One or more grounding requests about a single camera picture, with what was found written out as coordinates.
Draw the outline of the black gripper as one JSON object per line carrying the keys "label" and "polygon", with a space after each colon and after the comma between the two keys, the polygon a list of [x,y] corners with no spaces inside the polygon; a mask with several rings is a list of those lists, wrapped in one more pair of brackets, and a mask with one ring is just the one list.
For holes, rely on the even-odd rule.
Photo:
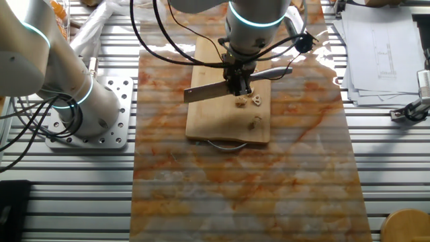
{"label": "black gripper", "polygon": [[228,79],[229,92],[234,96],[248,95],[252,92],[248,78],[254,73],[257,62],[243,63],[230,52],[223,54],[223,62],[229,64],[224,68],[223,77]]}

